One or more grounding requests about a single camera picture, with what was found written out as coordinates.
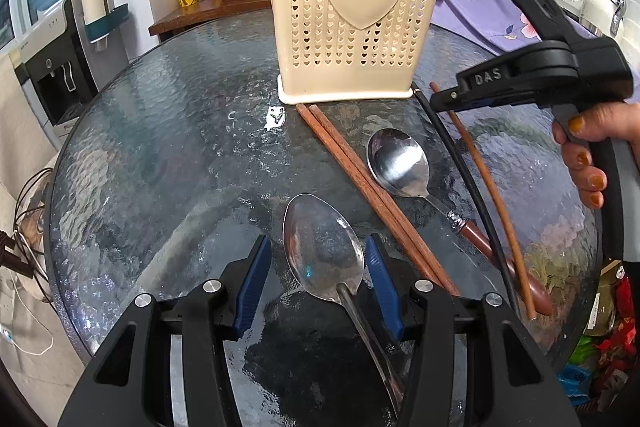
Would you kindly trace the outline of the white water dispenser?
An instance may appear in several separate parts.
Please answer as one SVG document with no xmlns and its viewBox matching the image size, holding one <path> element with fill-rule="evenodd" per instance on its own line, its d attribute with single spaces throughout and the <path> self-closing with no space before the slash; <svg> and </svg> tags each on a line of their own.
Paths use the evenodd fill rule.
<svg viewBox="0 0 640 427">
<path fill-rule="evenodd" d="M 129 64 L 114 29 L 88 39 L 81 0 L 62 0 L 17 48 L 14 72 L 52 145 L 59 148 L 98 93 Z"/>
</svg>

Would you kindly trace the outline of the dark wooden side counter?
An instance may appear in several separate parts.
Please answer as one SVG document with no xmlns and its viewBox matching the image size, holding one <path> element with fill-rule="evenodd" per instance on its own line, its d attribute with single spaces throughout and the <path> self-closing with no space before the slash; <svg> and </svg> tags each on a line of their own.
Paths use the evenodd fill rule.
<svg viewBox="0 0 640 427">
<path fill-rule="evenodd" d="M 203 0 L 164 16 L 149 27 L 149 34 L 164 42 L 211 20 L 268 9 L 270 6 L 270 0 Z"/>
</svg>

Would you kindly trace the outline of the white thermos kettle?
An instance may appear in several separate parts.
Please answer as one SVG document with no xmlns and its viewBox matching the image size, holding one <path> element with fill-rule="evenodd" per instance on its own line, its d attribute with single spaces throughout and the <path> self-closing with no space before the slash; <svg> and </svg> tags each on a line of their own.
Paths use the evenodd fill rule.
<svg viewBox="0 0 640 427">
<path fill-rule="evenodd" d="M 597 37 L 616 41 L 624 35 L 627 0 L 585 0 L 579 23 Z"/>
</svg>

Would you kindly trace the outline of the steel spoon with brown handle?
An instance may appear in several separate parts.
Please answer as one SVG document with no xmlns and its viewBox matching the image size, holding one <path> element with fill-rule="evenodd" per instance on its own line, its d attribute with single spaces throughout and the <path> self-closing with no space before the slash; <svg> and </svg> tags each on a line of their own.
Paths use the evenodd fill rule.
<svg viewBox="0 0 640 427">
<path fill-rule="evenodd" d="M 405 211 L 462 295 L 508 295 L 473 203 L 457 205 L 451 200 L 450 172 L 437 171 L 423 144 L 405 131 L 386 127 L 364 140 L 363 154 L 372 178 Z"/>
</svg>

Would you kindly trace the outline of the purple floral cloth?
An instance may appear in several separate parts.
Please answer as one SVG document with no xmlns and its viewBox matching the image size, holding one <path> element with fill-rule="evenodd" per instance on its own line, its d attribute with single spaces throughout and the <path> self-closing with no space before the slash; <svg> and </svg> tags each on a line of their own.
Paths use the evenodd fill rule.
<svg viewBox="0 0 640 427">
<path fill-rule="evenodd" d="M 540 41 L 534 26 L 511 0 L 436 0 L 433 22 L 495 54 L 488 61 Z M 594 37 L 571 23 L 579 35 Z"/>
</svg>

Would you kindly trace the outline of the paper cup roll holder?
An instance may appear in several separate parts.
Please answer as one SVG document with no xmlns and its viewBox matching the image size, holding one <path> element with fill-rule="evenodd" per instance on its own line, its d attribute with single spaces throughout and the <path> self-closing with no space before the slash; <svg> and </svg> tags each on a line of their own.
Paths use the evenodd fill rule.
<svg viewBox="0 0 640 427">
<path fill-rule="evenodd" d="M 128 5 L 110 5 L 110 0 L 80 0 L 87 38 L 101 52 L 108 36 L 128 20 Z"/>
</svg>

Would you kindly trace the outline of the cream plastic utensil holder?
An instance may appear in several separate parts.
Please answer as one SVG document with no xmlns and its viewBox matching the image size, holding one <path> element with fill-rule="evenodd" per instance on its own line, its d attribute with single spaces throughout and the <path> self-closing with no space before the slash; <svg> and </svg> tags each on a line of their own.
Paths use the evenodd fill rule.
<svg viewBox="0 0 640 427">
<path fill-rule="evenodd" d="M 271 0 L 288 105 L 409 98 L 436 0 Z"/>
</svg>

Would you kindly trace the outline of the round glass table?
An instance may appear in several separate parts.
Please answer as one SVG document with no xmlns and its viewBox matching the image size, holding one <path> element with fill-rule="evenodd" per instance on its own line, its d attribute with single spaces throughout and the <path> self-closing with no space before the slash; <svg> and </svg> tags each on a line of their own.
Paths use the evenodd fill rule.
<svg viewBox="0 0 640 427">
<path fill-rule="evenodd" d="M 344 310 L 302 291 L 281 243 L 288 200 L 317 195 L 364 241 L 404 253 L 343 169 L 281 105 L 271 11 L 215 20 L 143 55 L 97 96 L 63 146 L 48 202 L 47 265 L 58 315 L 80 359 L 91 355 L 141 291 L 179 297 L 245 257 L 259 234 L 272 263 L 252 328 L 226 343 L 244 426 L 390 426 L 378 372 Z M 415 98 L 323 104 L 364 160 L 375 130 L 425 146 L 447 194 L 472 202 Z M 558 370 L 588 322 L 602 256 L 533 106 L 461 115 L 498 185 L 526 265 L 553 315 L 527 328 Z"/>
</svg>

